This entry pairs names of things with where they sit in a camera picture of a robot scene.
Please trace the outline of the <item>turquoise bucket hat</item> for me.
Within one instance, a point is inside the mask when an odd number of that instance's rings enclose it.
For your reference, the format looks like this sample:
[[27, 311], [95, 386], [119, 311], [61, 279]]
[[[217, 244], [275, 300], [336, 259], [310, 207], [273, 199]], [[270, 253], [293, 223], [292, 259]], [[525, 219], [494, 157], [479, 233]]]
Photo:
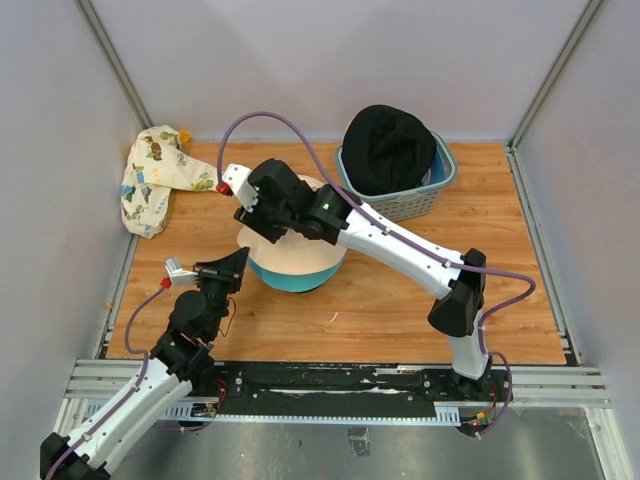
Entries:
[[249, 260], [249, 266], [257, 277], [272, 289], [290, 293], [305, 293], [313, 291], [324, 285], [335, 275], [342, 263], [322, 271], [308, 274], [283, 274], [260, 267], [253, 260]]

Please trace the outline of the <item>beige bucket hat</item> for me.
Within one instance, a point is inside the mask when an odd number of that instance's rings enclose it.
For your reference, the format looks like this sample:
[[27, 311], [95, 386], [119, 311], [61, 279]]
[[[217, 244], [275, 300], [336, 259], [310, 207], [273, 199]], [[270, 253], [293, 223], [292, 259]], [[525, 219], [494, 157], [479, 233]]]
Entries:
[[242, 227], [237, 242], [249, 248], [250, 267], [261, 277], [320, 274], [338, 267], [346, 255], [344, 247], [309, 240], [293, 230], [271, 243], [249, 227]]

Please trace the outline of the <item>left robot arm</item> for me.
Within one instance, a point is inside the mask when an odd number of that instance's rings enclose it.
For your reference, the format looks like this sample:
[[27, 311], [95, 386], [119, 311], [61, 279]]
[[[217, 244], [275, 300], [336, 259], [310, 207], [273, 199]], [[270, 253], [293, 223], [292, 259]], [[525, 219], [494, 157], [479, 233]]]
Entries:
[[135, 349], [140, 368], [96, 413], [68, 434], [50, 434], [40, 446], [43, 479], [109, 479], [135, 444], [175, 402], [207, 393], [215, 382], [210, 355], [230, 296], [242, 285], [249, 248], [189, 270], [170, 258], [152, 296], [184, 287], [169, 314], [166, 330], [151, 349]]

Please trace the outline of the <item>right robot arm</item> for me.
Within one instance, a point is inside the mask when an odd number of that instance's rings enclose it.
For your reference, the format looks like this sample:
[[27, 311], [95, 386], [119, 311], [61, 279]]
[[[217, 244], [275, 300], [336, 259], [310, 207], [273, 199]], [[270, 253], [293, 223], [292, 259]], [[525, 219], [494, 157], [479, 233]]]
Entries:
[[311, 244], [355, 250], [404, 274], [435, 299], [428, 323], [447, 337], [453, 387], [474, 400], [489, 387], [489, 356], [478, 332], [484, 307], [485, 255], [433, 244], [378, 214], [341, 187], [313, 189], [283, 161], [250, 169], [232, 164], [224, 181], [239, 201], [234, 217], [276, 243], [293, 232]]

